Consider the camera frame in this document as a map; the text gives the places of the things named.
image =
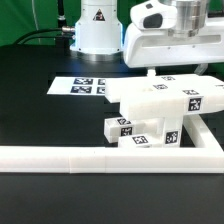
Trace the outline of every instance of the green background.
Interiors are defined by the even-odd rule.
[[[220,10],[222,0],[211,0],[210,9]],[[130,8],[144,0],[118,0],[118,19],[127,28],[130,23]],[[64,0],[68,25],[80,18],[81,0]],[[39,29],[57,27],[57,1],[35,0]],[[0,46],[12,44],[20,36],[36,30],[32,0],[0,0]],[[38,40],[29,42],[39,44]],[[41,44],[53,44],[53,40],[41,40]],[[224,75],[222,63],[210,65],[209,69]]]

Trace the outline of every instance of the stacked blocks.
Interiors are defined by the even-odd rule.
[[[108,79],[105,96],[126,122],[105,120],[119,147],[179,147],[184,116],[224,110],[224,82],[195,74]]]

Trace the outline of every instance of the black cable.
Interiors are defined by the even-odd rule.
[[[39,39],[39,38],[43,38],[43,39],[55,39],[55,38],[65,38],[65,39],[72,39],[72,36],[34,36],[34,37],[29,37],[27,39],[25,39],[23,42],[21,42],[21,44],[25,44],[26,42],[33,40],[33,39]]]
[[[39,33],[49,33],[49,32],[56,32],[56,31],[62,31],[62,28],[53,28],[53,29],[41,29],[41,30],[36,30],[30,33],[27,33],[23,36],[21,36],[20,38],[18,38],[13,44],[19,44],[20,41],[24,40],[25,38],[35,35],[35,34],[39,34]]]
[[[58,27],[66,26],[67,21],[64,12],[64,1],[57,0],[57,2],[58,2]]]

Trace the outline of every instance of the cable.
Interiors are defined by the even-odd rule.
[[[39,34],[39,33],[49,33],[49,32],[57,32],[57,31],[62,31],[62,28],[36,30],[36,31],[30,32],[30,33],[27,33],[27,34],[21,36],[13,44],[19,44],[19,42],[21,42],[25,38],[27,38],[29,36],[32,36],[32,35],[35,35],[35,34]]]
[[[66,39],[72,39],[72,36],[34,36],[29,37],[21,42],[21,44],[25,44],[26,42],[33,40],[33,39],[55,39],[55,38],[66,38]]]
[[[33,19],[35,22],[36,30],[39,30],[39,25],[37,21],[37,14],[36,14],[36,7],[35,7],[35,0],[32,0],[32,11],[33,11]]]
[[[58,27],[66,26],[67,21],[64,13],[64,1],[57,0],[58,3]]]

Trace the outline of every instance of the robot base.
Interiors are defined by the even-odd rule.
[[[114,54],[88,54],[82,53],[79,51],[71,50],[71,56],[75,58],[80,58],[86,61],[115,61],[120,60],[122,57],[122,52],[114,53]]]

